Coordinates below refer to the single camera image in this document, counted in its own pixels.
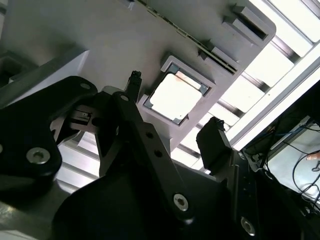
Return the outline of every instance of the metal frame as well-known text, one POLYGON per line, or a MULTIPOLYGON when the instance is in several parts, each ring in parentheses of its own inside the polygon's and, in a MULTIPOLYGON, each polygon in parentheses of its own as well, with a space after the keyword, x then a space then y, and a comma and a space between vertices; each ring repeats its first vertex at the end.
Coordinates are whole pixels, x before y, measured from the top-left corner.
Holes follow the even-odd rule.
POLYGON ((319 80, 319 55, 320 45, 316 44, 226 133, 235 149, 242 149, 319 80))

